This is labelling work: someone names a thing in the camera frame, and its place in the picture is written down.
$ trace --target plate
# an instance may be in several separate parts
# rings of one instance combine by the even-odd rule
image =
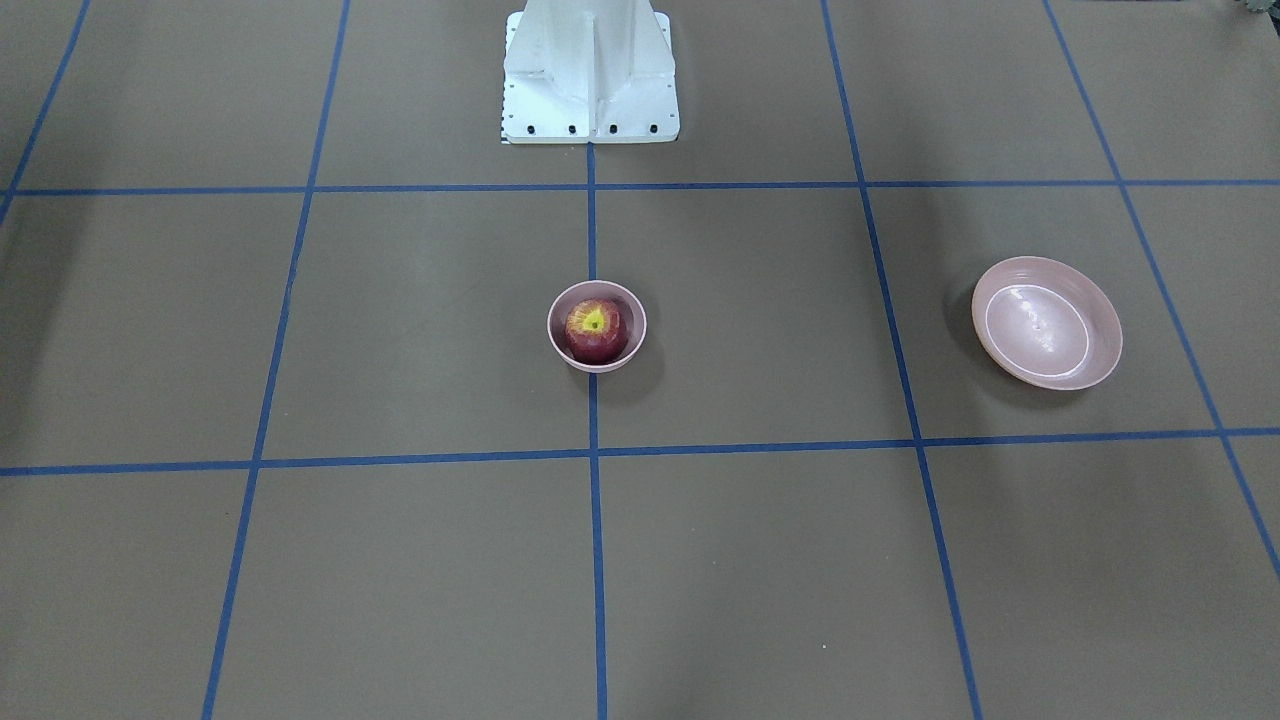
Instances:
[[[1120,363],[1124,333],[1106,293],[1048,258],[1002,260],[973,291],[982,346],[1015,378],[1050,389],[1084,389]]]

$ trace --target red apple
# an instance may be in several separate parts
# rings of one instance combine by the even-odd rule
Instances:
[[[564,340],[579,363],[604,365],[617,360],[627,346],[627,324],[618,304],[603,297],[579,302],[564,319]]]

